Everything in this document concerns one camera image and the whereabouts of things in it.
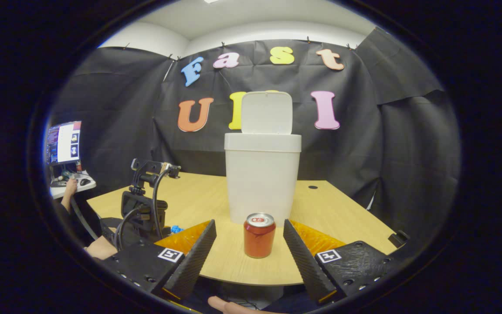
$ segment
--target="monitor screen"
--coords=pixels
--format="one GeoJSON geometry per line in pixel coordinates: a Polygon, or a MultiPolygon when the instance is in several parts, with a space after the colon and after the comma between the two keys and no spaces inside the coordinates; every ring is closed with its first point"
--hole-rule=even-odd
{"type": "Polygon", "coordinates": [[[49,165],[70,163],[79,159],[80,124],[81,121],[73,121],[50,127],[46,147],[46,161],[49,165]]]}

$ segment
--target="white trash can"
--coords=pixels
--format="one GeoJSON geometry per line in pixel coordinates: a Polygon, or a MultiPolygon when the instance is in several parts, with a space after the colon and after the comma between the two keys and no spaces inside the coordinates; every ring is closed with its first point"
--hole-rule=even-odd
{"type": "Polygon", "coordinates": [[[250,92],[241,100],[242,133],[226,133],[227,197],[232,222],[265,212],[278,227],[289,218],[301,153],[292,131],[292,99],[283,92],[250,92]]]}

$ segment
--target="soda can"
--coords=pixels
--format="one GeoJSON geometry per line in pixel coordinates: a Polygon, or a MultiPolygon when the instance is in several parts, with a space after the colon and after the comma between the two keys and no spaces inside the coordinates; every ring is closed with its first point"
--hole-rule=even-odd
{"type": "Polygon", "coordinates": [[[275,240],[275,219],[267,213],[252,213],[243,223],[244,249],[247,256],[263,258],[271,254],[275,240]]]}

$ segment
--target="blue object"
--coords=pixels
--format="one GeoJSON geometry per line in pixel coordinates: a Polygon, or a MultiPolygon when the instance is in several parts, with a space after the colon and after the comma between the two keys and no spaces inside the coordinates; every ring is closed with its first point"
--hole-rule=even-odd
{"type": "Polygon", "coordinates": [[[178,232],[181,232],[183,230],[185,230],[185,229],[181,229],[181,228],[179,228],[179,226],[176,225],[176,226],[171,227],[170,232],[173,234],[177,234],[178,232]]]}
{"type": "Polygon", "coordinates": [[[181,69],[181,73],[185,74],[185,79],[187,80],[185,87],[191,85],[191,83],[199,79],[199,77],[201,76],[200,74],[197,74],[197,72],[201,72],[201,65],[199,64],[199,62],[202,62],[203,60],[205,59],[200,56],[197,59],[193,60],[190,64],[187,64],[183,69],[181,69]]]}

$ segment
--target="desk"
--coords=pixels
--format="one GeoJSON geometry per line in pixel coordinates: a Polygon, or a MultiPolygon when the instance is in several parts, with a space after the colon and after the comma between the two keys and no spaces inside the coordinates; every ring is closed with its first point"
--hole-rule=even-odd
{"type": "MultiPolygon", "coordinates": [[[[76,176],[77,176],[77,191],[76,191],[76,193],[78,193],[80,191],[86,191],[88,189],[92,189],[92,188],[96,187],[96,181],[94,179],[92,179],[92,177],[90,177],[90,175],[88,175],[88,173],[86,171],[84,171],[83,173],[76,173],[76,176]],[[90,182],[85,185],[80,185],[80,181],[82,179],[89,179],[90,182]]],[[[63,197],[64,193],[65,193],[65,187],[59,187],[59,188],[50,187],[50,194],[54,199],[63,197]]]]}
{"type": "MultiPolygon", "coordinates": [[[[211,218],[216,221],[217,238],[201,276],[260,286],[303,283],[282,237],[282,222],[277,223],[272,253],[263,259],[250,258],[243,252],[243,225],[230,221],[226,178],[191,173],[180,173],[179,177],[165,177],[159,185],[158,199],[168,202],[166,225],[187,229],[211,218]]],[[[146,195],[152,196],[148,183],[145,189],[146,195]]],[[[88,203],[100,217],[122,218],[123,191],[128,188],[89,199],[88,203]]],[[[345,243],[363,240],[384,254],[396,250],[388,240],[394,232],[327,181],[297,182],[290,219],[345,243]],[[319,188],[310,189],[309,185],[319,188]]]]}

